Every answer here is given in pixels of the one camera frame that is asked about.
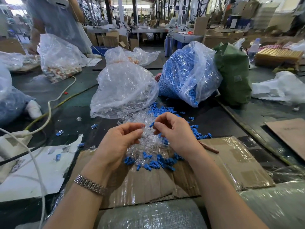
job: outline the person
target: person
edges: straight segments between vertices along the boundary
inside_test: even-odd
[[[127,123],[111,128],[80,174],[105,187],[111,172],[122,162],[127,148],[139,143],[143,126],[142,123]],[[154,134],[161,132],[170,146],[191,165],[212,228],[268,228],[197,142],[185,119],[166,112],[156,118],[153,127]],[[44,229],[92,228],[101,202],[101,195],[74,183]]]
[[[85,41],[80,34],[78,23],[85,21],[77,0],[68,0],[67,9],[52,5],[47,0],[27,0],[27,11],[33,19],[29,54],[37,53],[40,34],[54,34],[77,46],[86,53]]]

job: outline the green sack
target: green sack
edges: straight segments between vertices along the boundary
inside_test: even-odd
[[[223,80],[218,88],[221,96],[230,105],[246,104],[251,99],[248,56],[233,45],[220,43],[214,61]]]

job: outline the brown stick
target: brown stick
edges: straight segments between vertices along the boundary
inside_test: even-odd
[[[214,148],[206,145],[205,143],[203,143],[201,141],[198,141],[198,142],[202,145],[203,148],[205,148],[205,149],[207,149],[207,150],[209,150],[209,151],[211,151],[211,152],[213,152],[215,154],[219,154],[219,151],[217,149],[214,149]]]

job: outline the silver bracelet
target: silver bracelet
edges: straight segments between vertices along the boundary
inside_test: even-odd
[[[99,195],[106,195],[106,188],[95,183],[94,181],[91,181],[90,179],[82,176],[82,175],[78,175],[75,180],[74,180],[77,184],[79,184],[82,187],[85,187],[86,189],[97,193]]]

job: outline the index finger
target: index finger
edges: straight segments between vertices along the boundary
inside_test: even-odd
[[[159,115],[156,118],[156,122],[161,122],[161,123],[170,123],[171,125],[173,125],[175,123],[175,121],[177,120],[177,116],[175,114],[172,114],[171,112],[165,112],[162,113],[161,115]]]
[[[130,132],[143,127],[145,127],[145,124],[143,123],[125,123],[117,126],[118,129],[122,130],[123,135],[129,134]]]

